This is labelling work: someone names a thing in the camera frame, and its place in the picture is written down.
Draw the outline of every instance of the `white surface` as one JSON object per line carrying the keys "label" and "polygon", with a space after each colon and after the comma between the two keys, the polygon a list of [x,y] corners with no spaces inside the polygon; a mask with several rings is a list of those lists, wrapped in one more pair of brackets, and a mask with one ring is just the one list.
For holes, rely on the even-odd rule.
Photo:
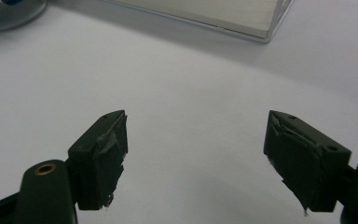
{"label": "white surface", "polygon": [[105,0],[266,38],[278,0]]}
{"label": "white surface", "polygon": [[262,150],[275,109],[358,163],[358,2],[296,0],[267,45],[100,1],[50,3],[0,33],[0,199],[126,109],[116,197],[79,223],[339,223],[340,205],[304,217]]}

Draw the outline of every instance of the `white table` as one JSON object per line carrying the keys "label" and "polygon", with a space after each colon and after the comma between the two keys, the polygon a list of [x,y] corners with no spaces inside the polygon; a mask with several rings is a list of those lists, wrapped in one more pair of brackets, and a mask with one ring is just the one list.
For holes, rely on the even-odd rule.
{"label": "white table", "polygon": [[358,2],[296,0],[262,45],[100,1],[51,1],[0,33],[0,199],[119,109],[130,153],[116,197],[79,223],[337,224],[339,204],[303,216],[263,143],[279,110],[357,165]]}

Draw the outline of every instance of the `screw hole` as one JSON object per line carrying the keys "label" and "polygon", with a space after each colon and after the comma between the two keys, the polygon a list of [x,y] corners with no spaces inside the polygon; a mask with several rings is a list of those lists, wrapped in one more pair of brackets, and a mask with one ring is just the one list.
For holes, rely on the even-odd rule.
{"label": "screw hole", "polygon": [[57,166],[54,163],[43,164],[34,170],[35,175],[48,175],[55,171]]}

